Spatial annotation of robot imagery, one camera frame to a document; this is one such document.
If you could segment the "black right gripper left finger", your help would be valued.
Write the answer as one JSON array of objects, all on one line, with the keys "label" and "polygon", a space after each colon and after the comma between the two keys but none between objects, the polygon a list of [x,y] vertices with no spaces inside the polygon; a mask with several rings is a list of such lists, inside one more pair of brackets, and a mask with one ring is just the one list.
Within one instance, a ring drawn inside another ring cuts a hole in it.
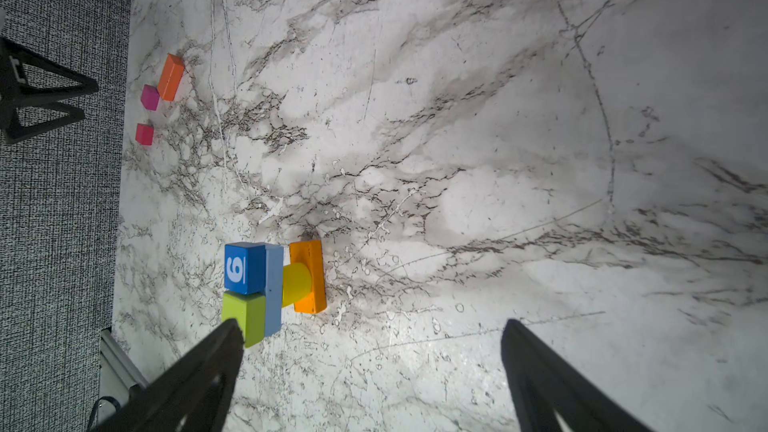
[{"label": "black right gripper left finger", "polygon": [[244,352],[238,322],[220,324],[97,431],[221,431]]}]

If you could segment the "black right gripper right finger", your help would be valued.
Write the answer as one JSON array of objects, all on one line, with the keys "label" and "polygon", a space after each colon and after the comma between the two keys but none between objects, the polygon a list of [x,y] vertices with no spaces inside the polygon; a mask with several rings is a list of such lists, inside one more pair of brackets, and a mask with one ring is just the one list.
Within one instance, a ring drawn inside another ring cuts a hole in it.
[{"label": "black right gripper right finger", "polygon": [[507,321],[501,360],[522,431],[646,431],[523,323]]}]

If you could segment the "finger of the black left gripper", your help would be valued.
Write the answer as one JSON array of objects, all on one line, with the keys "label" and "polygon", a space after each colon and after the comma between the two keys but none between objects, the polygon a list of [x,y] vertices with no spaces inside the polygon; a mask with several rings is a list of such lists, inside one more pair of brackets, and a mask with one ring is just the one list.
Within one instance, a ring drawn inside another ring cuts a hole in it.
[{"label": "finger of the black left gripper", "polygon": [[41,110],[54,112],[57,116],[48,120],[38,120],[35,123],[24,124],[21,120],[21,109],[14,108],[7,114],[9,123],[2,128],[6,144],[17,144],[36,136],[54,131],[85,119],[81,108],[73,105],[55,102],[41,107]]},{"label": "finger of the black left gripper", "polygon": [[[27,73],[35,68],[52,79],[68,80],[66,85],[34,85]],[[2,38],[2,108],[41,106],[99,91],[95,79],[61,66],[42,55]]]}]

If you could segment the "lime green wood cube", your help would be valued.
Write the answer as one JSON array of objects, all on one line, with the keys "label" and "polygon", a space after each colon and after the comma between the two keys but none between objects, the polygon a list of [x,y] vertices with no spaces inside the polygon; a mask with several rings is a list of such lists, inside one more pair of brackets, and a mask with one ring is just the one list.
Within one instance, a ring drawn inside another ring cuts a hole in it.
[{"label": "lime green wood cube", "polygon": [[222,321],[235,319],[241,330],[244,347],[250,348],[265,337],[266,297],[225,291],[222,296]]}]

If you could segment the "blue number wood cube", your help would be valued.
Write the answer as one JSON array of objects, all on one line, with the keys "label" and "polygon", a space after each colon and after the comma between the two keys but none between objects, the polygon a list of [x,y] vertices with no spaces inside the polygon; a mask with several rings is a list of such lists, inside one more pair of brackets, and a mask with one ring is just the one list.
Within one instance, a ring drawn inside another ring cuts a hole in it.
[{"label": "blue number wood cube", "polygon": [[266,244],[225,245],[225,289],[242,295],[263,293],[266,287]]}]

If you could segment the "yellow wood cylinder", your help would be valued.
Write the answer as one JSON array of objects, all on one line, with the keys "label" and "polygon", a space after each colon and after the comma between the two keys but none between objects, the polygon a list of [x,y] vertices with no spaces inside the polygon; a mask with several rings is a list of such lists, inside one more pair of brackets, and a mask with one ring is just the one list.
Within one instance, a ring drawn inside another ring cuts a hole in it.
[{"label": "yellow wood cylinder", "polygon": [[304,300],[312,291],[312,276],[303,263],[283,267],[282,307]]}]

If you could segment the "light blue wood block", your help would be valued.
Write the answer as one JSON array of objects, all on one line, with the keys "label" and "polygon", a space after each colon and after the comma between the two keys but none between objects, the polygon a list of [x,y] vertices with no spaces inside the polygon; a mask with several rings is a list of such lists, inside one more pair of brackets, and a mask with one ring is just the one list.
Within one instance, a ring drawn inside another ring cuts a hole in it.
[{"label": "light blue wood block", "polygon": [[265,336],[270,337],[279,332],[282,323],[284,248],[266,244],[265,254]]}]

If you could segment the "orange wood block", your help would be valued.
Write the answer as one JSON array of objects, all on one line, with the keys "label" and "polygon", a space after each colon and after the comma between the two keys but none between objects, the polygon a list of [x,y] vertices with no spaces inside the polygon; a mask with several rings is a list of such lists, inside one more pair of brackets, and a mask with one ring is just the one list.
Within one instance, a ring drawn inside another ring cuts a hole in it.
[{"label": "orange wood block", "polygon": [[312,276],[312,291],[302,301],[292,304],[297,313],[318,314],[327,308],[325,271],[320,240],[295,242],[289,246],[291,264],[305,264]]}]

